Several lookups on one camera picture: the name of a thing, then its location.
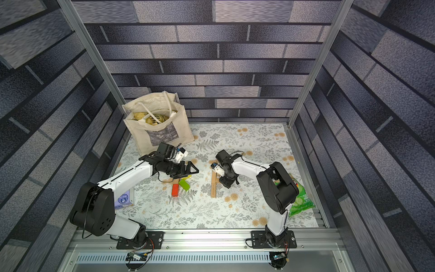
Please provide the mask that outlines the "green block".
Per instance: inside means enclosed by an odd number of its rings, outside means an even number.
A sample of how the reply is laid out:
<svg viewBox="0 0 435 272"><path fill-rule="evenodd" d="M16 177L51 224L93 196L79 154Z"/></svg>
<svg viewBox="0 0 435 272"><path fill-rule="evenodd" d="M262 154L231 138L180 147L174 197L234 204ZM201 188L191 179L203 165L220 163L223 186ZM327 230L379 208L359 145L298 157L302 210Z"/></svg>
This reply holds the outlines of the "green block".
<svg viewBox="0 0 435 272"><path fill-rule="evenodd" d="M179 181L179 186L184 190L184 191L188 191L190 189L190 185L188 184L188 182L185 179L181 179Z"/></svg>

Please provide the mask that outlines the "red block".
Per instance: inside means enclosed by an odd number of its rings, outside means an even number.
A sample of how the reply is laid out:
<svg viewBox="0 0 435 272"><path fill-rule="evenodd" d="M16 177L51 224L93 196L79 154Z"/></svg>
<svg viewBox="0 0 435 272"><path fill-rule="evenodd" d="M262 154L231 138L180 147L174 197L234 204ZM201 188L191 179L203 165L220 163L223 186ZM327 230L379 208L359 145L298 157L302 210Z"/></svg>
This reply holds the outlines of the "red block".
<svg viewBox="0 0 435 272"><path fill-rule="evenodd" d="M179 184L173 184L172 185L172 197L178 197L179 196Z"/></svg>

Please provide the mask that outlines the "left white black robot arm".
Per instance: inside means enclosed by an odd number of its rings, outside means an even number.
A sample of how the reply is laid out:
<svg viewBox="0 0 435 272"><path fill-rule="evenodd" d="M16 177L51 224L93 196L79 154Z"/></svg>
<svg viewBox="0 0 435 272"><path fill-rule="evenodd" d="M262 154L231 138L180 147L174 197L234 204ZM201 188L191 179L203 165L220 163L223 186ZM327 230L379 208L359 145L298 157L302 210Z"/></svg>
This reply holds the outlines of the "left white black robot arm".
<svg viewBox="0 0 435 272"><path fill-rule="evenodd" d="M116 215L115 202L141 181L164 173L171 179L182 179L199 173L193 162L185 162L187 151L160 143L156 151L141 156L128 169L96 184L85 183L79 190L70 212L71 224L95 236L117 236L123 245L118 249L141 249L148 243L146 226Z"/></svg>

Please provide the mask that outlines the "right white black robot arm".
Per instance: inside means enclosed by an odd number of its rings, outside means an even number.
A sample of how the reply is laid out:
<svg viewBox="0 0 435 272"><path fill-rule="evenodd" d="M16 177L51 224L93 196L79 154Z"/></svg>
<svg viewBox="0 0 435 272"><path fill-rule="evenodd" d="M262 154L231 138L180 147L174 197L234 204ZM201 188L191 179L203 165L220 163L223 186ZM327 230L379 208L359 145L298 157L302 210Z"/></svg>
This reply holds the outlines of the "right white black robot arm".
<svg viewBox="0 0 435 272"><path fill-rule="evenodd" d="M226 188L238 183L239 176L256 179L263 197L272 210L265 227L266 243L276 248L284 243L287 235L288 213L299 195L299 189L292 176L279 162L261 165L244 159L241 154L230 155L225 150L216 155L218 166L213 170L220 175L219 182Z"/></svg>

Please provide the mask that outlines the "beige canvas tote bag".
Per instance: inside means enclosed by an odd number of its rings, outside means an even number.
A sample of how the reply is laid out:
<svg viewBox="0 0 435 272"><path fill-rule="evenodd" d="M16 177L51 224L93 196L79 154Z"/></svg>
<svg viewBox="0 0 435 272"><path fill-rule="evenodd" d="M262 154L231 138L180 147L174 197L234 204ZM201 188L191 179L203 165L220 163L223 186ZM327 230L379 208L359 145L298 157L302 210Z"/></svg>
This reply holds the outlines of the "beige canvas tote bag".
<svg viewBox="0 0 435 272"><path fill-rule="evenodd" d="M178 146L194 141L186 109L177 93L151 93L122 108L128 114L124 123L140 155L156 151L160 143Z"/></svg>

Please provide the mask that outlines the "purple tissue pack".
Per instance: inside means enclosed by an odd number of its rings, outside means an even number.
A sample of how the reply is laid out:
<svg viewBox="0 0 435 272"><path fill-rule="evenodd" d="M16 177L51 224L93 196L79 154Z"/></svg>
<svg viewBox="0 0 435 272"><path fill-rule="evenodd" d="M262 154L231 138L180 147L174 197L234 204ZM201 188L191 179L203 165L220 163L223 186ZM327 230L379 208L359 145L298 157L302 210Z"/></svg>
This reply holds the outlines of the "purple tissue pack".
<svg viewBox="0 0 435 272"><path fill-rule="evenodd" d="M126 191L122 194L118 199L116 199L114 203L114 208L116 210L129 207L134 205L134 189L131 188L129 191Z"/></svg>

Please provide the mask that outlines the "green chips bag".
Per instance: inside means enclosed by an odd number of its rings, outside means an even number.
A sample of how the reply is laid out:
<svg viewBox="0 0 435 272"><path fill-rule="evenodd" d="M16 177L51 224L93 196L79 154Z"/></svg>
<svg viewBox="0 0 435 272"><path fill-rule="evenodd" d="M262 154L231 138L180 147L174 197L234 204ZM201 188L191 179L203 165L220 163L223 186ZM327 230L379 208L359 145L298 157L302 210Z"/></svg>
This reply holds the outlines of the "green chips bag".
<svg viewBox="0 0 435 272"><path fill-rule="evenodd" d="M293 203L292 207L289 211L289 217L295 216L297 214L300 214L308 209L313 209L316 207L314 202L308 197L308 194L306 193L305 188L292 176L293 182L296 184L299 194L297 195L295 202Z"/></svg>

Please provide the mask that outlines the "right circuit board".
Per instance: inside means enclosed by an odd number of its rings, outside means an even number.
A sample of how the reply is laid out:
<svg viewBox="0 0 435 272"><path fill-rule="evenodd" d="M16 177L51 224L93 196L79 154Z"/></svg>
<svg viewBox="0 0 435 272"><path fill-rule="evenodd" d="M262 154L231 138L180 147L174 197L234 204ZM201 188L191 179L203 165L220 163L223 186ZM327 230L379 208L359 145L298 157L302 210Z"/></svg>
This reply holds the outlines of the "right circuit board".
<svg viewBox="0 0 435 272"><path fill-rule="evenodd" d="M282 260L287 261L287 255L284 252L270 252L270 260L271 261L278 261Z"/></svg>

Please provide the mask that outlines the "circuit board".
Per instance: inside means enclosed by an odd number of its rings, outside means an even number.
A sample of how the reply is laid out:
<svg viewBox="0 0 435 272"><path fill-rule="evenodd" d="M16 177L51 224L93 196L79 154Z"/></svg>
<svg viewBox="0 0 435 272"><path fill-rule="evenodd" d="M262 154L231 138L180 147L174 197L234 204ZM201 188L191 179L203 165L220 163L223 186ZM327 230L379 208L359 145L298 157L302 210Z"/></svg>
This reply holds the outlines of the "circuit board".
<svg viewBox="0 0 435 272"><path fill-rule="evenodd" d="M126 262L132 262L132 261L146 261L148 259L147 253L135 253L135 252L128 252L126 255Z"/></svg>
<svg viewBox="0 0 435 272"><path fill-rule="evenodd" d="M287 261L287 255L284 252L270 252L270 260L271 261L278 261L282 260Z"/></svg>

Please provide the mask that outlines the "left circuit board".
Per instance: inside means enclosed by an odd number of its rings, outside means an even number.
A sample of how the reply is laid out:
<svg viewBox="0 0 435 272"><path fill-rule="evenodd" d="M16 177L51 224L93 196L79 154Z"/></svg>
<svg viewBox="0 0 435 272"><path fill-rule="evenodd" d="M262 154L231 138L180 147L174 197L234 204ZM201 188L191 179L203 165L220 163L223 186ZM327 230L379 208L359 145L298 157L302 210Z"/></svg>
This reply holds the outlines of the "left circuit board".
<svg viewBox="0 0 435 272"><path fill-rule="evenodd" d="M126 262L132 262L132 261L146 261L148 259L147 253L135 253L135 252L128 252L126 255Z"/></svg>

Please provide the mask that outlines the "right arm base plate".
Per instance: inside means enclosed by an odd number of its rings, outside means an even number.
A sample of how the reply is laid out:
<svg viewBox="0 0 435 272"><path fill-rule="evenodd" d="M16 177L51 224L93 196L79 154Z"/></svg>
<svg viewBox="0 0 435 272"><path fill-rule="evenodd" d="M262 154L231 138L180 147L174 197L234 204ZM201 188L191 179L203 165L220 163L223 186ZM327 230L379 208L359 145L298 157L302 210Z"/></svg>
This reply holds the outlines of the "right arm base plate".
<svg viewBox="0 0 435 272"><path fill-rule="evenodd" d="M251 231L251 246L254 249L284 249L297 248L293 231L285 230L281 235L275 236L269 231Z"/></svg>

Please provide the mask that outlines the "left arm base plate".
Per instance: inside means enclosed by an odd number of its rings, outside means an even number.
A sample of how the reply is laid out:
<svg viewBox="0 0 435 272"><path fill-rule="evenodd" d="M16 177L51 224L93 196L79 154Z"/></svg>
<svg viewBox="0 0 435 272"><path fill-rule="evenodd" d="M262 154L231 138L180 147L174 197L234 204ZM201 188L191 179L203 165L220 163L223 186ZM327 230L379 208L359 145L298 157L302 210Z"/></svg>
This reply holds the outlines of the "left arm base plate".
<svg viewBox="0 0 435 272"><path fill-rule="evenodd" d="M120 238L117 242L118 250L146 250L161 249L165 232L145 231L133 239Z"/></svg>

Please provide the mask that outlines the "aluminium front rail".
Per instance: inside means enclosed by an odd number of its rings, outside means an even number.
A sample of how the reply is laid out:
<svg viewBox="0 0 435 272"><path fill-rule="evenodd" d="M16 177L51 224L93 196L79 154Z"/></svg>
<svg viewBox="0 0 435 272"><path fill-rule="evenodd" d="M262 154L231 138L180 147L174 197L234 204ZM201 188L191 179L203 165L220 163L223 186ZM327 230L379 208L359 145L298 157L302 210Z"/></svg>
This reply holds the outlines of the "aluminium front rail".
<svg viewBox="0 0 435 272"><path fill-rule="evenodd" d="M297 248L254 249L255 229L156 230L165 232L161 249L118 250L108 237L73 237L61 262L62 272L351 272L344 242L335 229L297 228ZM126 262L128 252L147 253L146 261ZM287 261L270 260L284 252Z"/></svg>

